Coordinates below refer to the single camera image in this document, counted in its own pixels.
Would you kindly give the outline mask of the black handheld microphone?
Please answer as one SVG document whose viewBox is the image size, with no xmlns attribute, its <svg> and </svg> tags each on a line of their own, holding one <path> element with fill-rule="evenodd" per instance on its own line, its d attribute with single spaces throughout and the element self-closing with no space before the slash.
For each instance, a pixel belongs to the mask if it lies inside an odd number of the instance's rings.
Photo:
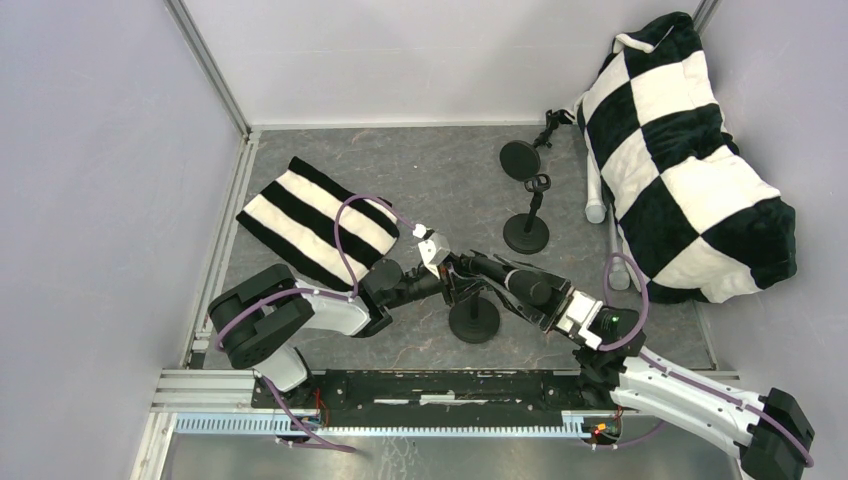
<svg viewBox="0 0 848 480">
<path fill-rule="evenodd" d="M 513 267 L 485 256 L 461 256 L 460 263 L 469 272 L 482 275 L 503 286 L 522 302 L 541 306 L 552 297 L 551 285 L 536 272 Z"/>
</svg>

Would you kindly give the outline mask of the black mic stand with clip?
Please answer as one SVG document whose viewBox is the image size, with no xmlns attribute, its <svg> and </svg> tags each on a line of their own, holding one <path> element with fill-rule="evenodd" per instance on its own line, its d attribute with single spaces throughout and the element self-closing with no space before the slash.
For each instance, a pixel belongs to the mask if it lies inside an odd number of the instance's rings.
<svg viewBox="0 0 848 480">
<path fill-rule="evenodd" d="M 497 335 L 500 329 L 499 311 L 491 301 L 482 296 L 484 292 L 475 294 L 450 308 L 448 316 L 450 330 L 463 342 L 469 344 L 488 342 Z"/>
</svg>

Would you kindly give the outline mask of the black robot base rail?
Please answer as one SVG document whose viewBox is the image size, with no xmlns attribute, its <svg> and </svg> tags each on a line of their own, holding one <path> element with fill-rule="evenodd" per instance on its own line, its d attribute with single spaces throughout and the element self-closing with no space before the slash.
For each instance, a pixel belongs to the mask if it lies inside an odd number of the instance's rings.
<svg viewBox="0 0 848 480">
<path fill-rule="evenodd" d="M 548 427 L 564 412 L 618 412 L 574 371 L 326 370 L 283 399 L 332 427 Z"/>
</svg>

